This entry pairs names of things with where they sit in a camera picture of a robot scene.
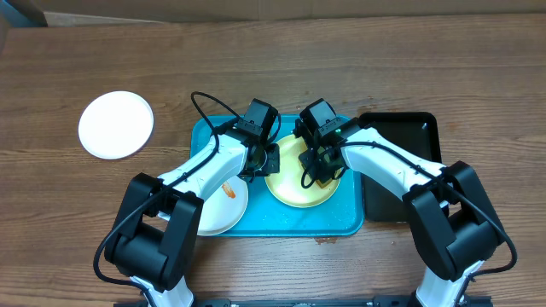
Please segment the yellow-green plate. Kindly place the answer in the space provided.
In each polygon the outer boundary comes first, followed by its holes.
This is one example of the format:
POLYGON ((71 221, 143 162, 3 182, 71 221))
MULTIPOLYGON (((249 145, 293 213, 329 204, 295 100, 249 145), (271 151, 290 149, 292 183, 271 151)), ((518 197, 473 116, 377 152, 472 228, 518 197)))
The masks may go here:
POLYGON ((299 162, 302 152, 299 145, 304 141, 294 135, 284 136, 276 144, 280 149, 280 172, 265 178, 266 185, 271 193, 282 203, 298 208, 318 206, 334 195, 340 185, 335 180, 332 185, 320 188, 315 183, 309 188, 300 184, 303 167, 299 162))

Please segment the white plate with stain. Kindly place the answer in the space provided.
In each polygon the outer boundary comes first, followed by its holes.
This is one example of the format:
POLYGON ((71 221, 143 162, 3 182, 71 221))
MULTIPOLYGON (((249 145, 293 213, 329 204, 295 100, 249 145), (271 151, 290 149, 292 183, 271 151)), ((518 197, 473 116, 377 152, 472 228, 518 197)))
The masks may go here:
POLYGON ((82 112, 78 139, 100 159, 123 159, 140 150, 154 130, 154 113, 148 102, 130 91, 98 96, 82 112))

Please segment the yellow green sponge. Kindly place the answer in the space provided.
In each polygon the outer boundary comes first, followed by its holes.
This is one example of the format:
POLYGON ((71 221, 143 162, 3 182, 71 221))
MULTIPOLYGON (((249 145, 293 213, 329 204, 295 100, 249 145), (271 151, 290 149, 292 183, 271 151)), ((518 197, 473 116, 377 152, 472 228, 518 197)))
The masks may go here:
POLYGON ((329 185, 332 185, 334 183, 334 180, 333 179, 329 179, 327 180, 326 182, 323 182, 321 180, 316 180, 315 181, 315 184, 320 187, 320 188, 326 188, 328 187, 329 185))

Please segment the white plate near arm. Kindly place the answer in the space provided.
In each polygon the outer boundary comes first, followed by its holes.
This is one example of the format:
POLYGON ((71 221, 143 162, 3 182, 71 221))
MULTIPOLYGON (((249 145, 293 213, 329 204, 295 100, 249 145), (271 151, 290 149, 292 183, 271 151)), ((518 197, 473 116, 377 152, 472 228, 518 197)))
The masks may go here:
POLYGON ((230 178, 204 203, 197 235, 218 235, 231 229, 241 220, 247 204, 247 183, 239 177, 230 178))

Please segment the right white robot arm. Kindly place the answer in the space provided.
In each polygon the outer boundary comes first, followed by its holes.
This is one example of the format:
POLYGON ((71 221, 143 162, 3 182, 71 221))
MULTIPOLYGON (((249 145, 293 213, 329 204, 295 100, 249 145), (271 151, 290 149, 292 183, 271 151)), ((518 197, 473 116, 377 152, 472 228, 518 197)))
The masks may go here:
POLYGON ((423 159, 355 119, 323 125, 299 119, 293 133, 307 146, 300 161, 313 182, 352 170, 403 201, 415 248, 427 266, 409 305, 471 306, 470 282, 514 267, 514 243, 470 165, 423 159))

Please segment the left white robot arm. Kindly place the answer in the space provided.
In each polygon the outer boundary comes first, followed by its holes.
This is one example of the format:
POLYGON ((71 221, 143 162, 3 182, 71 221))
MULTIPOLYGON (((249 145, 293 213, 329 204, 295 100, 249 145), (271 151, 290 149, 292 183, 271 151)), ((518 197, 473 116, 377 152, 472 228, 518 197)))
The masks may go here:
POLYGON ((115 283, 138 288, 148 306, 193 305, 183 277, 203 206, 232 177, 264 177, 279 170, 278 147, 269 134, 253 124, 222 125, 177 169, 160 177, 133 177, 113 228, 96 251, 125 275, 115 283))

